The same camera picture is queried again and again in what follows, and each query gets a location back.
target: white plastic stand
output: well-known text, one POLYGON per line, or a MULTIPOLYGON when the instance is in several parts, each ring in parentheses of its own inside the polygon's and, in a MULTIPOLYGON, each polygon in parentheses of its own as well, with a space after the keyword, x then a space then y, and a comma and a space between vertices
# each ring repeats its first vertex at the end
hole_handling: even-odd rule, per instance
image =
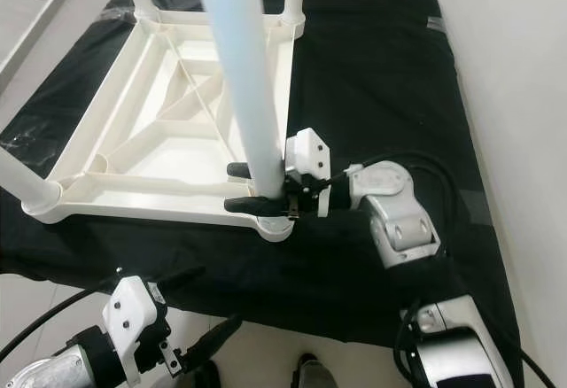
POLYGON ((53 223, 72 213, 291 233, 284 217, 227 213, 225 198, 282 194, 293 42, 302 0, 203 0, 208 13, 134 0, 137 23, 47 180, 0 150, 0 184, 53 223), (247 161, 252 182, 228 177, 247 161))

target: white floor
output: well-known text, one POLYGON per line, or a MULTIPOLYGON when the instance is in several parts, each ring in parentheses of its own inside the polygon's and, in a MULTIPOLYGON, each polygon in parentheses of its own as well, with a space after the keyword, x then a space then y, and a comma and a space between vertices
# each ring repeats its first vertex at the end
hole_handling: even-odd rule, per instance
MULTIPOLYGON (((0 348, 48 308, 78 290, 50 282, 33 282, 16 275, 0 275, 0 348)), ((80 330, 102 324, 102 308, 108 297, 96 294, 58 315, 0 364, 0 386, 33 360, 49 356, 80 330)), ((172 341, 181 348, 194 343, 217 317, 170 308, 167 320, 172 341)), ((331 370, 339 387, 406 387, 392 362, 392 351, 374 345, 344 344, 246 322, 216 354, 214 361, 225 388, 289 387, 291 373, 304 352, 317 355, 331 370)), ((169 378, 164 366, 142 376, 143 388, 169 378)))

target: black cloth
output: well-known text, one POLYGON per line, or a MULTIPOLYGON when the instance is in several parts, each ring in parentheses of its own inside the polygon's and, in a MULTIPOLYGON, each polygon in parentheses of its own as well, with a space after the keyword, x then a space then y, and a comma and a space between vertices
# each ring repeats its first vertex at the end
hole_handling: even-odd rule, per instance
MULTIPOLYGON (((198 0, 155 0, 199 10, 198 0)), ((264 0, 280 12, 283 0, 264 0)), ((131 1, 112 0, 2 133, 4 148, 46 176, 132 28, 131 1)), ((437 0, 304 0, 305 34, 295 43, 288 134, 311 127, 329 145, 333 170, 384 151, 425 151, 454 173, 461 191, 484 197, 437 0)), ((454 232, 447 192, 412 169, 428 210, 467 290, 518 339, 514 307, 490 225, 471 222, 459 198, 454 232)), ((120 266, 165 275, 206 272, 167 294, 168 304, 342 341, 392 346, 400 303, 361 213, 299 220, 280 244, 251 229, 74 215, 43 225, 3 192, 0 271, 75 286, 120 266)), ((523 386, 515 352, 493 331, 523 386)))

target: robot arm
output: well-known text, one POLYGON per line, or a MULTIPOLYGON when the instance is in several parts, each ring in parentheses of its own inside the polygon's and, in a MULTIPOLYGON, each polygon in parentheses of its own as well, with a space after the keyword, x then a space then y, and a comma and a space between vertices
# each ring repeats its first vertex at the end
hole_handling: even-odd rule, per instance
POLYGON ((123 277, 105 306, 107 333, 88 328, 53 357, 32 363, 6 388, 113 388, 134 386, 140 373, 165 363, 172 377, 204 365, 240 327, 233 316, 207 332, 185 354, 168 340, 167 306, 158 285, 123 277))
MULTIPOLYGON (((233 164, 231 175, 238 175, 236 167, 238 173, 245 173, 245 164, 233 164)), ((348 200, 337 206, 330 194, 338 186, 330 177, 329 148, 307 128, 287 140, 285 170, 284 200, 228 199, 225 208, 291 219, 300 213, 326 216, 335 207, 364 210, 378 254, 406 308, 402 314, 415 298, 427 301, 410 316, 413 345, 407 350, 407 362, 413 382, 438 388, 469 381, 478 387, 514 386, 474 300, 458 287, 458 277, 404 167, 390 161, 351 165, 339 176, 347 186, 348 200)))
MULTIPOLYGON (((370 233, 386 269, 419 268, 427 260, 447 259, 438 255, 439 236, 416 201, 411 175, 404 167, 383 161, 369 167, 351 166, 346 172, 352 207, 368 213, 370 233)), ((415 352, 408 362, 416 380, 437 387, 451 386, 447 381, 484 378, 485 385, 475 386, 514 386, 470 295, 424 305, 414 321, 415 352)))

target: person's foot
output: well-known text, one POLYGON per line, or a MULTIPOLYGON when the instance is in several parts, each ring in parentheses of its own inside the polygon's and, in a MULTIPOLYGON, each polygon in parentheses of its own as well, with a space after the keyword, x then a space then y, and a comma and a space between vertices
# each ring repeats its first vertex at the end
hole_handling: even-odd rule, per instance
POLYGON ((338 388, 335 378, 311 353, 299 357, 291 388, 338 388))

